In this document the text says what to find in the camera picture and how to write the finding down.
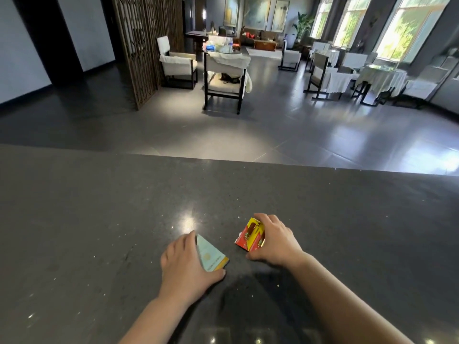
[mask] hand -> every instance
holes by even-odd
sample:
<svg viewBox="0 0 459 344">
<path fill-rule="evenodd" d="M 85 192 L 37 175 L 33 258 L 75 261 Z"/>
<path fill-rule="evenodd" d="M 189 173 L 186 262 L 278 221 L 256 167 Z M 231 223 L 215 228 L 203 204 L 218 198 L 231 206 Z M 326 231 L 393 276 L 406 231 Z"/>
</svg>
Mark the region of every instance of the hand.
<svg viewBox="0 0 459 344">
<path fill-rule="evenodd" d="M 219 269 L 206 272 L 199 262 L 195 243 L 196 232 L 180 236 L 161 255 L 163 282 L 159 298 L 170 299 L 188 308 L 214 283 L 225 277 Z"/>
<path fill-rule="evenodd" d="M 265 238 L 261 248 L 247 254 L 249 260 L 266 260 L 271 264 L 289 267 L 305 254 L 291 229 L 279 221 L 276 215 L 254 214 L 254 217 L 263 223 Z"/>
</svg>

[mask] window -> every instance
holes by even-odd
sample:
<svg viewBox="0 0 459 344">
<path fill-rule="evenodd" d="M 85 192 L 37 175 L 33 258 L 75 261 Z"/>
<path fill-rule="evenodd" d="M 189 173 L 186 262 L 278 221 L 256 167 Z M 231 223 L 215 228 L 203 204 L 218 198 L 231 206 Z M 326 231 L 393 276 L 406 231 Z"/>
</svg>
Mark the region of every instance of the window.
<svg viewBox="0 0 459 344">
<path fill-rule="evenodd" d="M 311 37 L 313 38 L 322 37 L 322 33 L 324 32 L 325 23 L 327 22 L 327 18 L 330 13 L 330 8 L 331 8 L 332 3 L 333 3 L 333 0 L 320 0 L 316 18 L 314 19 L 314 25 L 313 25 L 313 30 L 311 32 Z"/>
<path fill-rule="evenodd" d="M 376 44 L 378 57 L 411 63 L 450 0 L 398 0 Z"/>
<path fill-rule="evenodd" d="M 371 0 L 347 0 L 333 45 L 351 48 Z"/>
</svg>

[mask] abstract painting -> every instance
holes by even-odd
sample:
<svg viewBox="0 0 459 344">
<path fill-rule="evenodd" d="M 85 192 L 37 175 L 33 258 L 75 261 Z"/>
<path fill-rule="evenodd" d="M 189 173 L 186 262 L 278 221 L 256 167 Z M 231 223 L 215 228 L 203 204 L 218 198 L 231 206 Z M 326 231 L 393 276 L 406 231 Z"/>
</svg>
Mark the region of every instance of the abstract painting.
<svg viewBox="0 0 459 344">
<path fill-rule="evenodd" d="M 287 12 L 290 1 L 277 0 L 276 8 L 274 10 L 273 24 L 271 26 L 271 31 L 274 32 L 284 32 L 285 21 L 287 20 Z"/>
<path fill-rule="evenodd" d="M 246 0 L 244 26 L 250 29 L 266 30 L 271 0 Z"/>
<path fill-rule="evenodd" d="M 239 10 L 239 0 L 226 0 L 225 19 L 223 25 L 226 27 L 237 27 L 237 16 Z"/>
</svg>

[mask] finger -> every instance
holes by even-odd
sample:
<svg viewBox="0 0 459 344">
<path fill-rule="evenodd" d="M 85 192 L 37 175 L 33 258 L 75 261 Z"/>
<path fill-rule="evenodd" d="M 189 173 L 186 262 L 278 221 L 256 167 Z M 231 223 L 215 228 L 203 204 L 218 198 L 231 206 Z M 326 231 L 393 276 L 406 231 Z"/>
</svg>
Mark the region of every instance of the finger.
<svg viewBox="0 0 459 344">
<path fill-rule="evenodd" d="M 280 220 L 277 218 L 276 215 L 268 215 L 269 219 L 271 220 L 272 223 L 280 224 Z"/>
<path fill-rule="evenodd" d="M 166 251 L 163 252 L 161 258 L 159 259 L 159 263 L 161 264 L 161 268 L 164 268 L 168 262 L 168 257 L 166 256 Z"/>
<path fill-rule="evenodd" d="M 196 251 L 196 231 L 191 231 L 185 239 L 185 250 Z"/>
<path fill-rule="evenodd" d="M 207 278 L 209 280 L 209 286 L 210 286 L 222 280 L 226 275 L 226 270 L 222 268 L 222 269 L 215 270 L 213 272 L 206 272 L 206 273 L 207 273 Z"/>
<path fill-rule="evenodd" d="M 166 249 L 166 257 L 168 260 L 170 260 L 175 253 L 175 244 L 177 243 L 176 240 L 174 240 L 172 243 L 169 244 L 168 248 Z"/>
<path fill-rule="evenodd" d="M 273 223 L 271 221 L 271 219 L 268 217 L 267 214 L 261 214 L 261 213 L 257 213 L 257 214 L 253 214 L 253 217 L 255 217 L 257 220 L 261 221 L 264 226 L 268 226 L 269 224 Z"/>
<path fill-rule="evenodd" d="M 175 250 L 177 251 L 180 249 L 180 251 L 185 250 L 185 242 L 186 242 L 186 237 L 188 234 L 182 234 L 178 239 L 177 243 L 175 243 Z"/>
<path fill-rule="evenodd" d="M 248 260 L 263 260 L 263 248 L 257 248 L 256 250 L 249 251 L 246 254 Z"/>
</svg>

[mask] forearm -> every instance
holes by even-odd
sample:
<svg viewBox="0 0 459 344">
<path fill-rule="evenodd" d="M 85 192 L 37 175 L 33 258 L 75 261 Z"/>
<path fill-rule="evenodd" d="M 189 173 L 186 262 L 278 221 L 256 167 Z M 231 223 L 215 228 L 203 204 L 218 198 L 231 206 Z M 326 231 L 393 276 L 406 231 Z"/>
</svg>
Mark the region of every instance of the forearm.
<svg viewBox="0 0 459 344">
<path fill-rule="evenodd" d="M 311 255 L 299 254 L 287 268 L 306 292 L 334 342 L 412 344 Z"/>
<path fill-rule="evenodd" d="M 165 344 L 185 311 L 186 307 L 175 300 L 155 298 L 119 344 Z"/>
</svg>

